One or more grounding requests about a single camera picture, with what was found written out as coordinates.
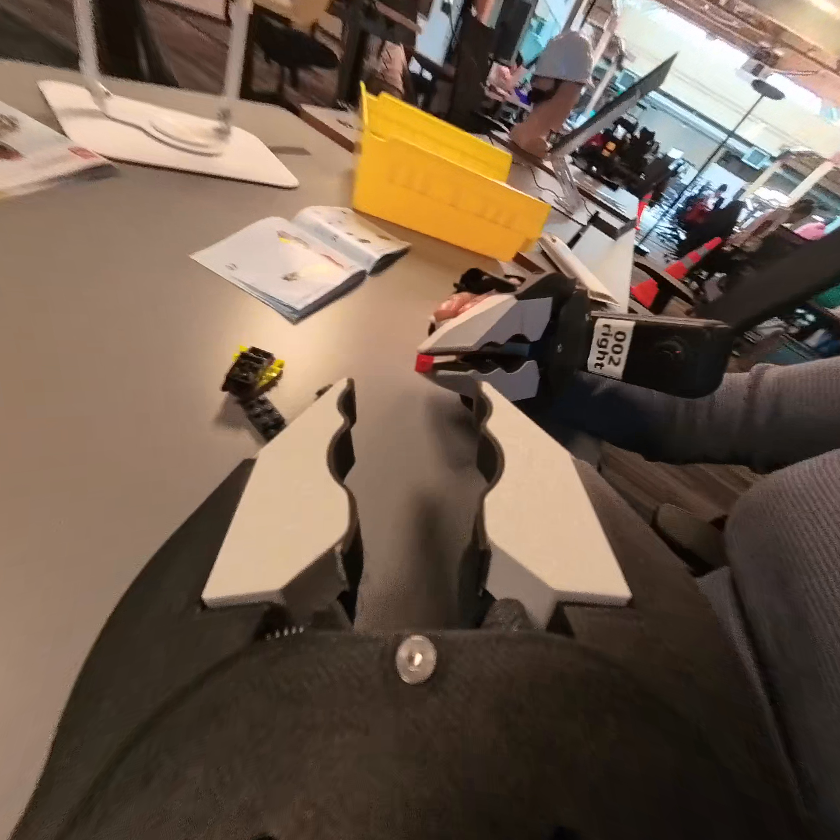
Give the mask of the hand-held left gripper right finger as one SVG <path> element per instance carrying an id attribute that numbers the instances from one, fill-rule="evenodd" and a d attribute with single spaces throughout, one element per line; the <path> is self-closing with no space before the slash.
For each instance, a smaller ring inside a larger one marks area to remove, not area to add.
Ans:
<path id="1" fill-rule="evenodd" d="M 458 571 L 459 620 L 518 602 L 532 627 L 567 606 L 625 608 L 633 595 L 573 456 L 498 389 L 480 384 L 477 466 L 486 481 Z"/>

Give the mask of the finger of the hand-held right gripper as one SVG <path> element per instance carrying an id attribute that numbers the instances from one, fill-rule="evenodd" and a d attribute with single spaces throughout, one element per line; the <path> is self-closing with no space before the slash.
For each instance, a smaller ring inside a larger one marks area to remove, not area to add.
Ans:
<path id="1" fill-rule="evenodd" d="M 494 293 L 444 321 L 417 346 L 416 352 L 455 356 L 499 350 L 509 344 L 534 344 L 548 328 L 552 309 L 551 297 Z"/>
<path id="2" fill-rule="evenodd" d="M 516 403 L 537 395 L 540 368 L 528 358 L 428 358 L 427 379 L 470 401 L 488 384 Z"/>

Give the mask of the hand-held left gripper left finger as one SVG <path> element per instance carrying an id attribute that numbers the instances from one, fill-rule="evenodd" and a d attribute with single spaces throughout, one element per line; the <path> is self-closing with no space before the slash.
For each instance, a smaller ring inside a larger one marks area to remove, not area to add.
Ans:
<path id="1" fill-rule="evenodd" d="M 354 622 L 363 572 L 354 380 L 330 385 L 260 451 L 206 579 L 206 608 L 276 606 L 295 624 L 342 608 Z"/>

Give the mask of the black studded toy plate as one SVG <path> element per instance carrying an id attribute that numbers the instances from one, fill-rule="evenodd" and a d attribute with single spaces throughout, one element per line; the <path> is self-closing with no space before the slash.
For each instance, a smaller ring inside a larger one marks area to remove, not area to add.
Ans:
<path id="1" fill-rule="evenodd" d="M 265 444 L 276 438 L 287 426 L 286 418 L 265 393 L 241 400 L 238 405 Z"/>

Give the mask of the red yellow black brick assembly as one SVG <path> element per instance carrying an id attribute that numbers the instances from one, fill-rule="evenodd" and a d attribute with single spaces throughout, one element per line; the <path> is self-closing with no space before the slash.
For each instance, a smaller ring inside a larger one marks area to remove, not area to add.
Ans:
<path id="1" fill-rule="evenodd" d="M 285 361 L 256 346 L 241 345 L 225 374 L 221 392 L 244 402 L 262 396 L 277 386 Z"/>

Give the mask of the person's right hand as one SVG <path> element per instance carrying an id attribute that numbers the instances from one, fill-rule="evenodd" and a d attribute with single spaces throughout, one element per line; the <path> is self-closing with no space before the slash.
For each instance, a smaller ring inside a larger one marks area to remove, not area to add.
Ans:
<path id="1" fill-rule="evenodd" d="M 467 312 L 479 303 L 497 297 L 501 297 L 501 293 L 495 291 L 485 292 L 479 295 L 471 292 L 458 292 L 438 306 L 434 312 L 434 320 L 443 322 L 455 319 L 462 312 Z"/>

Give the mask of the yellow plastic bin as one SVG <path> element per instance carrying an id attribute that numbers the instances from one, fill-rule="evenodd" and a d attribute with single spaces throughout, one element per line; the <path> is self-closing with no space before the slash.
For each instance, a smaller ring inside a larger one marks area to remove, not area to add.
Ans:
<path id="1" fill-rule="evenodd" d="M 540 238 L 550 205 L 509 185 L 509 152 L 365 85 L 360 126 L 355 211 L 499 261 Z"/>

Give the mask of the open instruction booklet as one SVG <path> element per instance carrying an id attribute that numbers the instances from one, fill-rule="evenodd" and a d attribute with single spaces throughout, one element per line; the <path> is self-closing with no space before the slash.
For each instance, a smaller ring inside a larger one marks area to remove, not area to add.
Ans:
<path id="1" fill-rule="evenodd" d="M 299 322 L 376 277 L 411 245 L 344 206 L 266 217 L 191 255 L 198 265 Z"/>

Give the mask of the person's grey sweater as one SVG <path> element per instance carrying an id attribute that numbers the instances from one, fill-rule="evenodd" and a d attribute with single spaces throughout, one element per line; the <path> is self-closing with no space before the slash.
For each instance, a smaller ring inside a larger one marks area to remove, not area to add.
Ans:
<path id="1" fill-rule="evenodd" d="M 838 514 L 838 450 L 777 470 L 733 507 L 728 567 L 700 583 L 820 838 L 838 838 Z"/>

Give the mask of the wooden book stand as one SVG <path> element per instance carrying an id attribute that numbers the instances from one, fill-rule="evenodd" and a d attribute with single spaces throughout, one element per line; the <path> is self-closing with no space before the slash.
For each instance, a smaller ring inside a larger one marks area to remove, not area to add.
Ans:
<path id="1" fill-rule="evenodd" d="M 73 9 L 81 83 L 38 83 L 69 140 L 111 161 L 284 190 L 299 187 L 298 178 L 263 141 L 234 124 L 252 2 L 233 2 L 224 89 L 213 119 L 121 97 L 107 89 L 99 67 L 92 2 L 76 1 Z"/>

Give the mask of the closed instruction booklet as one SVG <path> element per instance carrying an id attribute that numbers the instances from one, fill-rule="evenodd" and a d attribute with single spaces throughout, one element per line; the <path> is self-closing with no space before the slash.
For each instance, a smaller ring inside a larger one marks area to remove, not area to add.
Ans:
<path id="1" fill-rule="evenodd" d="M 1 199 L 69 182 L 108 178 L 117 168 L 23 112 L 1 104 Z"/>

